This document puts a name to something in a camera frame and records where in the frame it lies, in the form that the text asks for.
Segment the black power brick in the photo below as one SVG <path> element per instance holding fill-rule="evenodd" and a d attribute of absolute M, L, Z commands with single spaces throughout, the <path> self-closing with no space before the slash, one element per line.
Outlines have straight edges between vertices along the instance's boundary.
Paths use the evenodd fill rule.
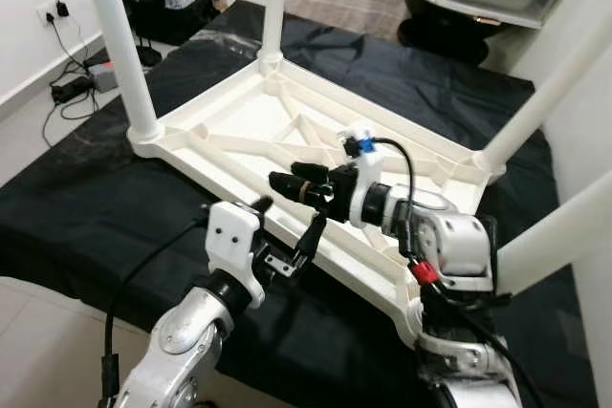
<path fill-rule="evenodd" d="M 64 105 L 80 95 L 88 95 L 93 89 L 95 81 L 91 77 L 75 76 L 75 79 L 66 83 L 50 84 L 50 97 L 55 105 Z"/>

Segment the black round stool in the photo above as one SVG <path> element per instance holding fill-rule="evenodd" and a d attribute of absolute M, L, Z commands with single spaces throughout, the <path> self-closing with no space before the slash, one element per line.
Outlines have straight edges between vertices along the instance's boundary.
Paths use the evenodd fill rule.
<path fill-rule="evenodd" d="M 415 47 L 426 53 L 462 60 L 472 66 L 480 66 L 491 54 L 484 38 L 449 35 L 428 25 L 417 25 L 411 19 L 404 20 L 398 25 L 397 40 L 404 47 Z"/>

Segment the black tablecloth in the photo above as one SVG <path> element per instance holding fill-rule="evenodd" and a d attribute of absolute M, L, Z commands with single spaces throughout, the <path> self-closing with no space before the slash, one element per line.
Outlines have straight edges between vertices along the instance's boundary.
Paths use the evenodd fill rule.
<path fill-rule="evenodd" d="M 287 15 L 281 49 L 297 66 L 458 144 L 485 145 L 533 93 L 528 80 Z M 0 186 L 0 276 L 104 308 L 148 252 L 172 247 L 127 287 L 121 320 L 147 330 L 205 277 L 209 191 L 137 158 L 119 102 L 84 121 Z M 598 408 L 576 280 L 561 269 L 493 313 L 546 408 Z M 270 290 L 242 316 L 220 373 L 297 408 L 434 408 L 417 360 L 384 312 L 319 268 Z"/>

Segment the white wall socket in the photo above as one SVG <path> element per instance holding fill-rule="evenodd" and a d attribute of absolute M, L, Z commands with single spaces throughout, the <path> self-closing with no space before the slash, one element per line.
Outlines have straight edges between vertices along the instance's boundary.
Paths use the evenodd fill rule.
<path fill-rule="evenodd" d="M 42 5 L 35 7 L 36 15 L 38 15 L 38 18 L 43 20 L 45 24 L 55 25 L 62 19 L 58 18 L 55 14 L 55 1 L 56 0 L 43 2 Z"/>

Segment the grey box red label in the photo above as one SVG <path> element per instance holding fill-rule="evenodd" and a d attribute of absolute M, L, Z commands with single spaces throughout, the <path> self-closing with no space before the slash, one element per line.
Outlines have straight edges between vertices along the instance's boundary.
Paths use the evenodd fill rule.
<path fill-rule="evenodd" d="M 88 73 L 95 83 L 95 89 L 101 93 L 117 89 L 119 86 L 117 72 L 109 57 L 91 57 L 84 60 Z"/>

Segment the black router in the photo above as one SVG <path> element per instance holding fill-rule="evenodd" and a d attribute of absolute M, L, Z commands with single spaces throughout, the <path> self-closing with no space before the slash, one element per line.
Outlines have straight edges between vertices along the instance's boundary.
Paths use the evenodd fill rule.
<path fill-rule="evenodd" d="M 141 67 L 156 67 L 164 59 L 164 55 L 150 45 L 137 44 L 135 49 Z"/>

